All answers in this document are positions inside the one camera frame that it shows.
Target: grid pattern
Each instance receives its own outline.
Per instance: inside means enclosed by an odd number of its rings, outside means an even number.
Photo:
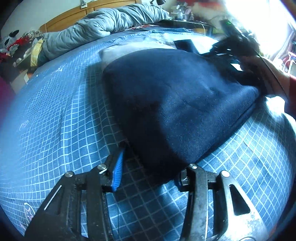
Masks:
[[[168,29],[107,41],[51,66],[20,92],[0,130],[0,204],[22,234],[66,171],[91,170],[124,140],[101,82],[98,51],[147,37],[176,40],[196,36],[201,38],[184,29]],[[295,177],[296,145],[295,122],[273,111],[268,102],[266,98],[199,165],[207,171],[230,171],[271,230]],[[173,181],[157,183],[137,158],[124,164],[121,187],[107,194],[107,201],[116,240],[179,240],[187,193],[180,193]],[[82,233],[87,236],[85,202],[82,206]],[[211,234],[211,196],[209,207]]]

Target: white pillow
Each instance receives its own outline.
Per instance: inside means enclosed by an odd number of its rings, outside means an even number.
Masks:
[[[161,49],[176,49],[174,43],[172,41],[169,41],[170,46],[159,43],[159,42],[134,42],[134,43],[122,43],[118,45],[113,45],[111,47],[108,47],[104,50],[101,50],[99,52],[99,55],[102,59],[102,70],[106,68],[108,64],[110,64],[112,61],[127,55],[129,53],[133,53],[139,50],[144,50],[144,49],[156,49],[156,48],[161,48]]]

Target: rolled gray comforter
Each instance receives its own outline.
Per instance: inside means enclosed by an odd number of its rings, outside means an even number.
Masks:
[[[111,33],[133,26],[156,23],[167,17],[167,11],[156,6],[143,4],[102,8],[89,13],[65,30],[45,33],[43,35],[42,52],[49,60],[52,60],[72,49],[106,37]]]

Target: wooden headboard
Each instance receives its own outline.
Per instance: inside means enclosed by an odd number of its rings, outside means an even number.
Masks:
[[[95,11],[99,8],[114,8],[122,7],[133,3],[142,3],[141,0],[98,0],[87,3],[86,8],[80,6],[72,8],[59,16],[53,18],[47,23],[43,24],[39,29],[43,33],[57,32],[72,26],[78,20],[82,19],[88,13]]]

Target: red sleeve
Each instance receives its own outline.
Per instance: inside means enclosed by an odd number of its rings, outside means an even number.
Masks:
[[[289,101],[285,103],[285,112],[296,119],[296,77],[290,75]]]

